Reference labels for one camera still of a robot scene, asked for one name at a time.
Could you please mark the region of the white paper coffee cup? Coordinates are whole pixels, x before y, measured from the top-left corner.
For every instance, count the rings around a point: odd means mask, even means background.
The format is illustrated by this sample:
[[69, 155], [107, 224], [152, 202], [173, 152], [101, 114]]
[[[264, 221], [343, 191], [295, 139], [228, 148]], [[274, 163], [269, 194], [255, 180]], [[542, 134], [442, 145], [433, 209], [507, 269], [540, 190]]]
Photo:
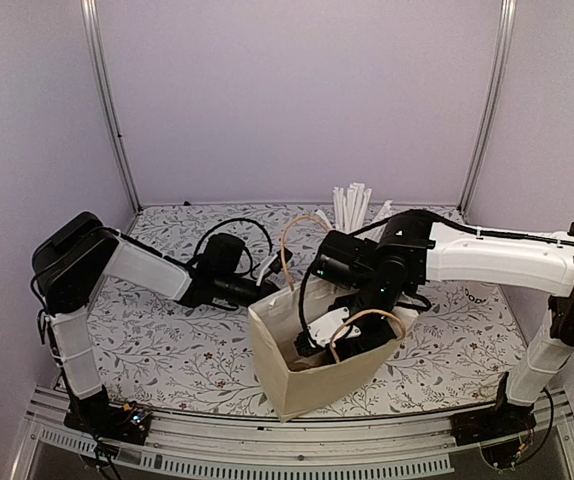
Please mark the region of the white paper coffee cup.
[[493, 284], [469, 282], [464, 286], [464, 293], [470, 303], [481, 305], [488, 302], [494, 289]]

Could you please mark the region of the cream paper bag with handles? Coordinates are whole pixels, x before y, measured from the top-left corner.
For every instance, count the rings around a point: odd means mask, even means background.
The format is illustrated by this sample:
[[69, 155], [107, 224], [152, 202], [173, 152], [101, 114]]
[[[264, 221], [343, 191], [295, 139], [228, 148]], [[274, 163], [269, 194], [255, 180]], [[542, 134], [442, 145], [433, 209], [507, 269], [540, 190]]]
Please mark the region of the cream paper bag with handles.
[[[393, 216], [382, 233], [409, 230], [422, 240], [422, 270], [426, 259], [428, 232], [409, 212]], [[302, 331], [298, 315], [299, 295], [304, 295], [306, 325], [329, 312], [339, 297], [350, 292], [314, 275], [304, 275], [301, 283], [282, 289], [248, 309], [256, 377], [281, 421], [288, 421], [327, 406], [354, 392], [376, 373], [402, 344], [420, 313], [396, 306], [384, 315], [402, 337], [350, 358], [332, 357], [326, 352], [300, 356], [294, 341]], [[349, 316], [344, 327], [352, 337], [359, 334], [353, 322], [364, 311]]]

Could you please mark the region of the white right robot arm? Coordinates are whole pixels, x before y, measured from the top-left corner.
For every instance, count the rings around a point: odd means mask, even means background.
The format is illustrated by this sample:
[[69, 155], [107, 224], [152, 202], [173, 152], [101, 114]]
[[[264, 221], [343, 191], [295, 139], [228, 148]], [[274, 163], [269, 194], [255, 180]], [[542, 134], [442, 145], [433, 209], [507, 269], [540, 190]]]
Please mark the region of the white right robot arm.
[[428, 282], [475, 282], [546, 295], [538, 332], [485, 412], [484, 427], [494, 436], [506, 435], [531, 412], [574, 353], [574, 223], [563, 231], [531, 233], [406, 210], [350, 233], [329, 232], [304, 276], [349, 292], [329, 313], [309, 321], [306, 288], [299, 288], [296, 351], [304, 357], [326, 352], [335, 363], [399, 338], [386, 324], [389, 315], [404, 297], [428, 308], [418, 292]]

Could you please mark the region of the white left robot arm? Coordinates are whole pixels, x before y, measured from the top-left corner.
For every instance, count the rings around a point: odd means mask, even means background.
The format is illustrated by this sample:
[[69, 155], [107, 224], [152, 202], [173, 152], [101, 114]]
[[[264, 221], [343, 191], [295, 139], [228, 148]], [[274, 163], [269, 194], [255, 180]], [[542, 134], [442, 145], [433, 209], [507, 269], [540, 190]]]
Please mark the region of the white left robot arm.
[[88, 329], [89, 315], [108, 280], [123, 281], [184, 307], [233, 311], [277, 292], [271, 254], [241, 272], [249, 250], [231, 234], [211, 230], [187, 261], [146, 245], [83, 211], [41, 243], [31, 257], [32, 293], [41, 304], [42, 329], [61, 369], [78, 419], [95, 434], [115, 426]]

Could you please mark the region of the bundle of white wrapped straws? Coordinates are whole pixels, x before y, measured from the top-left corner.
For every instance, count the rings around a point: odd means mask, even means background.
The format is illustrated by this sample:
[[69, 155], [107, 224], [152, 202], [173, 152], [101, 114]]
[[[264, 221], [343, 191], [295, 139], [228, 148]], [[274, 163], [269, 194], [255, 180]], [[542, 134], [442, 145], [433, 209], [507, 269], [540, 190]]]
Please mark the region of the bundle of white wrapped straws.
[[347, 187], [335, 186], [332, 189], [333, 219], [330, 220], [321, 209], [315, 211], [315, 216], [328, 229], [351, 233], [393, 214], [393, 203], [387, 200], [375, 217], [366, 223], [371, 197], [372, 189], [364, 183], [352, 182]]

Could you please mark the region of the floral patterned table mat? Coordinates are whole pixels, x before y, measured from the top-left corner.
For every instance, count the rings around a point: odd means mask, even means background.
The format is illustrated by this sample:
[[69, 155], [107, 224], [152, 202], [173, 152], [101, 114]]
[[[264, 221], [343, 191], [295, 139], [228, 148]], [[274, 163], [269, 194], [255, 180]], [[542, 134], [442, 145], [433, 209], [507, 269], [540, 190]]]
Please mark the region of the floral patterned table mat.
[[[290, 272], [300, 279], [323, 238], [313, 205], [193, 205], [148, 207], [134, 238], [180, 260], [189, 259], [211, 228], [248, 245], [245, 263], [286, 245]], [[353, 393], [316, 411], [317, 417], [415, 414], [491, 401], [501, 375], [526, 343], [503, 293], [470, 303], [464, 283], [429, 283], [431, 310], [400, 349]], [[108, 279], [88, 318], [99, 375], [117, 402], [234, 416], [270, 417], [258, 384], [247, 314], [180, 306], [131, 283]]]

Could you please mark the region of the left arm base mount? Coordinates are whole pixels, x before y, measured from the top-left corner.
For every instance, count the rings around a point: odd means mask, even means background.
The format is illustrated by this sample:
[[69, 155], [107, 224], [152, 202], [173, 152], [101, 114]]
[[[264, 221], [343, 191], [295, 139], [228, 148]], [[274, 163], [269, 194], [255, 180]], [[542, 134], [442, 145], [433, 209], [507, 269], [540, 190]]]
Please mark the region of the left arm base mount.
[[115, 406], [102, 388], [88, 398], [71, 395], [64, 425], [94, 437], [144, 445], [151, 424], [151, 410], [136, 401]]

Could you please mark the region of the front aluminium rail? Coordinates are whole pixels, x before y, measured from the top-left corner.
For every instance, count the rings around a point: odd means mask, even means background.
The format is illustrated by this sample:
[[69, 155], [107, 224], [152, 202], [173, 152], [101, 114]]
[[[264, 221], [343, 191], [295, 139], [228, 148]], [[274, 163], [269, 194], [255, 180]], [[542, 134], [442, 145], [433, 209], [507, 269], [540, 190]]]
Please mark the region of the front aluminium rail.
[[109, 443], [68, 429], [67, 397], [39, 388], [29, 403], [15, 479], [574, 479], [574, 416], [554, 391], [535, 407], [523, 464], [487, 464], [512, 443], [459, 445], [448, 412], [281, 423], [264, 417], [157, 410], [141, 445]]

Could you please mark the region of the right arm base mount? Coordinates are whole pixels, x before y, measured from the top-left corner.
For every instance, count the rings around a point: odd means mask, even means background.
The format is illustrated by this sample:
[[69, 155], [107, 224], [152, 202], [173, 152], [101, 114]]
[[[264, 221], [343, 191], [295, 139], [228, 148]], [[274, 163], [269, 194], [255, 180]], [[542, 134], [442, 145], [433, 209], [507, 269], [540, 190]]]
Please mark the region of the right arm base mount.
[[451, 435], [457, 446], [488, 442], [481, 449], [483, 460], [497, 470], [514, 468], [533, 445], [533, 408], [511, 404], [502, 395], [491, 407], [452, 415]]

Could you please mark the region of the left aluminium frame post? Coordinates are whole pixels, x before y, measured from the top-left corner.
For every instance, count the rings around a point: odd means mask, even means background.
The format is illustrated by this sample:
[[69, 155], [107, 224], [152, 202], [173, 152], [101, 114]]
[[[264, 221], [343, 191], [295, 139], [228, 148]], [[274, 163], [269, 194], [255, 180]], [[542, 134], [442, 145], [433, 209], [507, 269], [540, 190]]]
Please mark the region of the left aluminium frame post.
[[134, 214], [138, 214], [142, 211], [142, 204], [127, 157], [124, 137], [113, 98], [103, 48], [97, 2], [94, 0], [81, 0], [80, 5], [92, 71], [119, 178], [125, 190], [130, 209]]

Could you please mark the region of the aluminium frame post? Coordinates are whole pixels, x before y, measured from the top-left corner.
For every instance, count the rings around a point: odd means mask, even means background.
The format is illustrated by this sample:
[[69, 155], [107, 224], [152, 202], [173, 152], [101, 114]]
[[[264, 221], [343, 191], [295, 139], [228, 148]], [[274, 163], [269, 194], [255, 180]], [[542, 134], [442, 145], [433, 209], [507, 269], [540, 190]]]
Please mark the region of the aluminium frame post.
[[468, 212], [473, 205], [476, 188], [482, 173], [486, 151], [491, 138], [499, 99], [501, 97], [503, 81], [511, 50], [516, 16], [516, 4], [516, 0], [502, 0], [500, 2], [496, 43], [484, 108], [476, 134], [465, 183], [458, 203], [458, 210], [464, 218], [467, 217]]
[[142, 211], [142, 204], [127, 157], [124, 137], [113, 98], [103, 48], [97, 2], [94, 0], [81, 0], [80, 5], [92, 71], [119, 178], [125, 190], [130, 209], [134, 214], [138, 214]]

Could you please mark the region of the right aluminium frame post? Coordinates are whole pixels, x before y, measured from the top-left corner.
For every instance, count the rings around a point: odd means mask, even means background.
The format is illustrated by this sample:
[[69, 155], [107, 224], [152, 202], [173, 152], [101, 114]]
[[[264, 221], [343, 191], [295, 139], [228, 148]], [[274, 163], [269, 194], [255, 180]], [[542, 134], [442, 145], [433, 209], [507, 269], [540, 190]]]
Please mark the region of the right aluminium frame post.
[[476, 134], [465, 183], [458, 203], [458, 210], [464, 218], [467, 217], [468, 212], [473, 205], [476, 188], [482, 173], [486, 151], [491, 138], [499, 99], [501, 97], [503, 81], [511, 50], [516, 16], [516, 4], [516, 0], [502, 0], [500, 2], [496, 43], [484, 108]]

